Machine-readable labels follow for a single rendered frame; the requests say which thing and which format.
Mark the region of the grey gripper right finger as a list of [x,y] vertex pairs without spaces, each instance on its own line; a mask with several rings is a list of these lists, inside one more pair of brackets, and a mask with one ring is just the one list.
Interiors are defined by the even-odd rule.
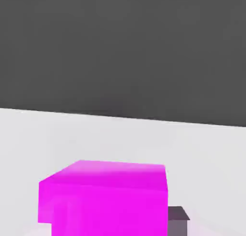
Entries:
[[209,233],[192,220],[182,206],[169,206],[168,236],[209,236]]

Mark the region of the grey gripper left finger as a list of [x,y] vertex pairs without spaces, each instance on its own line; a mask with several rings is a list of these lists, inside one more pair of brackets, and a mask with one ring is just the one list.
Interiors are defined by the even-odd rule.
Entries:
[[23,236],[51,236],[51,224],[37,223]]

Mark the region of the small magenta cube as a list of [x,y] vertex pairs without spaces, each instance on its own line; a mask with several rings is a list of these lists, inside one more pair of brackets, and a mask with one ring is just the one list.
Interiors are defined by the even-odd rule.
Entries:
[[39,182],[38,222],[51,236],[167,236],[165,166],[77,161]]

